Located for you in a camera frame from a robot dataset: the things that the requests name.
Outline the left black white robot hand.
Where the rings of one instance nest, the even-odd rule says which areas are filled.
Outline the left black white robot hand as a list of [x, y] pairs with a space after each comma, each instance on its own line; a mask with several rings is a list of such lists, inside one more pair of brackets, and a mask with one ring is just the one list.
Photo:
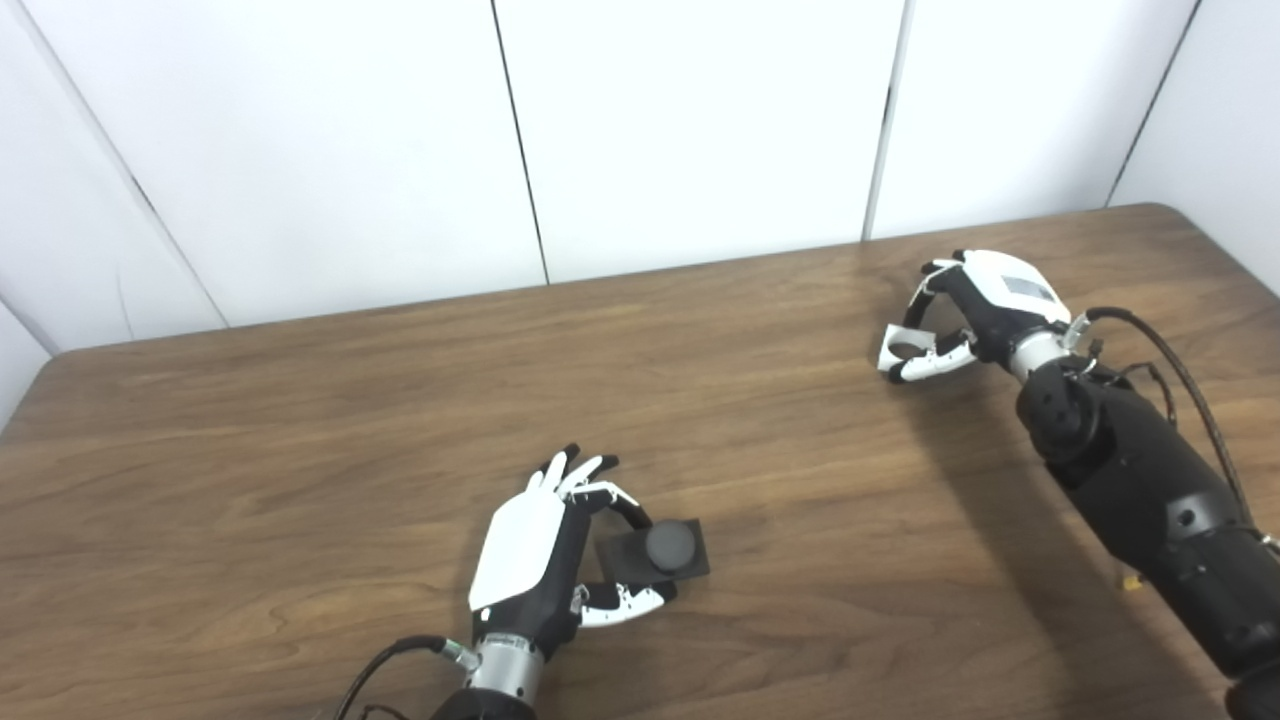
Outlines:
[[580, 459], [576, 443], [556, 452], [492, 515], [468, 591], [474, 643], [490, 635], [526, 641], [545, 661], [582, 628], [613, 626], [673, 602], [673, 582], [581, 582], [593, 519], [611, 510], [650, 529], [643, 505], [602, 474], [614, 455]]

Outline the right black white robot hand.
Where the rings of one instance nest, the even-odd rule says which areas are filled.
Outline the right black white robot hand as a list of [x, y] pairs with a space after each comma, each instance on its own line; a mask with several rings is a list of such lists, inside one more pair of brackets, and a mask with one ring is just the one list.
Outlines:
[[[1069, 355], [1064, 336], [1073, 316], [1032, 264], [1005, 252], [959, 250], [927, 263], [922, 274], [902, 320], [884, 331], [877, 369], [888, 382], [988, 363], [1027, 383], [1033, 372]], [[923, 328], [940, 297], [950, 299], [964, 320], [946, 334]]]

